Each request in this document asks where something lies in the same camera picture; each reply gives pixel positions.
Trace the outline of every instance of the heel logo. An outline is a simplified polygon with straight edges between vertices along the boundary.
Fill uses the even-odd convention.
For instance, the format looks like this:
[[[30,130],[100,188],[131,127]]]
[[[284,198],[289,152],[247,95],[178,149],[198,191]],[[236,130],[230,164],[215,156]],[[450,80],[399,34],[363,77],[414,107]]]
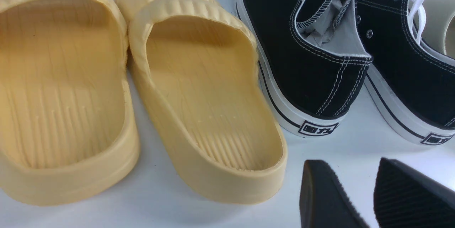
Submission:
[[[439,134],[429,134],[422,142],[421,144],[424,145],[442,145],[443,143],[447,142],[448,140],[452,139],[454,137],[453,134],[450,136],[440,136]]]
[[[305,121],[302,126],[300,126],[299,133],[306,136],[326,136],[327,134],[331,134],[338,125],[338,122],[332,125],[318,125]]]

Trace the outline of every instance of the white surface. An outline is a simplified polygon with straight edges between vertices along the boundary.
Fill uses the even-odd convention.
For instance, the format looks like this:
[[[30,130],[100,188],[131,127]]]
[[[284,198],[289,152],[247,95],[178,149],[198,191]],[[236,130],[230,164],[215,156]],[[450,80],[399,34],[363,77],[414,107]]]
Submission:
[[[218,1],[232,11],[234,0]],[[382,119],[363,88],[334,134],[310,140],[285,133],[289,162],[283,188],[275,197],[254,206],[211,202],[179,178],[131,80],[130,87],[142,143],[131,174],[95,197],[59,207],[24,205],[0,191],[1,228],[299,228],[306,159],[323,159],[332,166],[372,228],[378,227],[373,190],[380,157],[397,158],[455,189],[455,139],[440,147],[405,141]]]

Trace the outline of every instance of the white stitching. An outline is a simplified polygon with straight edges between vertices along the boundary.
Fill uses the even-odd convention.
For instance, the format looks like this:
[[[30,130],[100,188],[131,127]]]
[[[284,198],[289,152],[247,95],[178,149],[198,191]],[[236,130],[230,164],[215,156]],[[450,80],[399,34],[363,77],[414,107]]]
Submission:
[[[307,44],[306,42],[301,41],[300,38],[295,35],[296,31],[293,29],[292,22],[293,22],[293,17],[296,15],[297,9],[300,6],[300,3],[299,3],[300,1],[303,1],[303,0],[298,1],[298,4],[295,6],[294,11],[292,12],[291,17],[289,19],[289,30],[291,31],[291,35],[294,38],[294,41],[297,42],[299,44],[299,46],[301,46],[303,49],[309,51],[310,53],[312,53],[316,56],[319,56],[320,58],[331,61],[332,63],[335,63],[335,64],[343,64],[344,61],[341,61],[339,58],[335,58],[331,55],[328,55],[320,50],[313,48],[311,45]],[[372,62],[371,58],[368,58],[368,60],[352,60],[351,64],[363,66],[363,65],[370,65],[371,62]]]
[[[335,84],[333,84],[333,87],[332,87],[332,90],[331,90],[330,94],[328,95],[327,99],[325,99],[325,102],[319,108],[319,110],[317,110],[316,114],[323,113],[323,111],[325,111],[325,108],[327,108],[330,105],[330,103],[332,102],[334,95],[338,92],[338,89],[340,87],[341,81],[343,81],[343,73],[346,70],[346,67],[349,65],[350,57],[348,56],[348,61],[346,61],[346,64],[345,64],[345,61],[346,61],[346,57],[345,57],[345,59],[343,61],[343,64],[341,65],[340,69],[338,70],[337,78],[335,80]]]
[[[404,9],[405,7],[405,1],[403,1],[402,3],[402,8]],[[435,62],[434,60],[430,60],[428,59],[428,57],[426,55],[422,55],[422,50],[420,48],[416,48],[414,44],[416,44],[416,42],[414,40],[410,41],[410,31],[408,28],[406,28],[405,26],[405,19],[406,17],[405,16],[402,16],[402,19],[401,19],[401,27],[403,29],[403,31],[405,32],[405,38],[406,40],[408,41],[409,45],[411,46],[411,48],[416,52],[416,54],[418,54],[419,56],[421,56],[425,61],[428,61],[430,64],[433,64],[445,71],[448,71],[452,74],[455,74],[455,71],[454,71],[454,67],[453,66],[448,66],[446,64],[441,64],[441,63],[437,63]]]
[[[455,118],[453,118],[451,121],[447,122],[447,124],[445,124],[446,127],[452,125],[452,123],[455,122]]]
[[[312,17],[310,17],[309,19],[307,19],[306,21],[304,22],[298,22],[298,24],[300,24],[301,26],[303,26],[302,28],[306,28],[308,27],[309,25],[311,25],[312,23],[314,23],[319,17],[321,17],[321,15],[323,14],[323,12],[328,8],[328,6],[332,3],[333,0],[325,0],[322,5],[319,7],[319,9],[317,10],[317,12],[315,14],[312,15]]]
[[[384,11],[387,11],[387,12],[391,12],[391,13],[394,13],[394,14],[397,14],[397,15],[404,15],[405,14],[405,13],[403,13],[401,11],[398,12],[398,11],[395,11],[395,10],[390,10],[390,9],[387,9],[387,8],[383,8],[383,7],[379,6],[377,3],[373,3],[373,2],[370,2],[370,1],[357,0],[357,2],[362,3],[365,6],[370,6],[372,8],[381,9],[381,10],[384,10]]]
[[[362,78],[364,76],[364,72],[365,72],[366,68],[367,68],[367,66],[362,66],[362,68],[360,68],[359,74],[357,75],[357,79],[356,79],[355,84],[354,84],[354,87],[352,88],[351,92],[349,93],[348,98],[346,99],[346,102],[344,102],[344,104],[341,105],[340,109],[337,110],[337,112],[334,114],[334,116],[337,116],[338,114],[340,114],[340,112],[344,108],[346,108],[346,106],[348,105],[349,101],[351,101],[352,97],[354,96],[354,92],[357,90],[357,87],[359,87],[359,85],[361,84],[361,81],[362,81]]]
[[[401,2],[402,11],[405,10],[405,3],[406,3],[405,0],[403,0]],[[409,43],[411,48],[416,52],[416,54],[419,55],[423,60],[429,62],[430,64],[435,65],[435,66],[437,66],[437,67],[439,67],[439,68],[441,68],[441,69],[443,69],[443,70],[445,70],[445,71],[447,71],[449,73],[455,74],[455,68],[453,66],[450,66],[450,65],[447,65],[447,64],[444,64],[444,63],[440,63],[437,60],[432,60],[431,58],[428,58],[426,56],[426,54],[422,54],[422,51],[423,51],[422,49],[416,48],[416,46],[413,44],[415,42],[414,42],[414,40],[410,40],[410,35],[409,35],[410,32],[408,31],[408,29],[405,26],[405,24],[406,24],[405,23],[406,16],[405,16],[404,11],[400,15],[402,16],[401,17],[401,27],[403,29],[403,32],[405,33],[406,41]]]

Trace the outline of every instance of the beige slide sandal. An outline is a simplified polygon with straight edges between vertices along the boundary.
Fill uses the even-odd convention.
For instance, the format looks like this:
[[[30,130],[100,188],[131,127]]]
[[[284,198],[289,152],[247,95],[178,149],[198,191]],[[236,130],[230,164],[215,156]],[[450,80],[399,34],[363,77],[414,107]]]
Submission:
[[[113,0],[0,1],[0,187],[33,205],[75,202],[139,156]]]
[[[180,177],[219,202],[254,204],[283,183],[281,129],[257,85],[252,33],[205,0],[117,0],[129,68]]]
[[[425,0],[423,39],[440,53],[455,58],[455,0]]]

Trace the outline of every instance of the white rubber sole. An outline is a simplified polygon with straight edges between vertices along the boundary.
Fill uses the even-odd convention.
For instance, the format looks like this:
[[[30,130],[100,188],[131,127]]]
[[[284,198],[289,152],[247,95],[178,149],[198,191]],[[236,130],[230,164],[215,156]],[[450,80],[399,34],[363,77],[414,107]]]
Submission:
[[[243,0],[235,0],[234,12],[257,38]],[[335,120],[323,120],[295,108],[278,88],[260,42],[257,42],[257,49],[259,52],[259,85],[280,126],[300,137],[331,134],[346,115]]]
[[[368,69],[365,86],[385,121],[409,142],[442,145],[454,136],[455,129],[432,126],[406,108],[374,65]]]

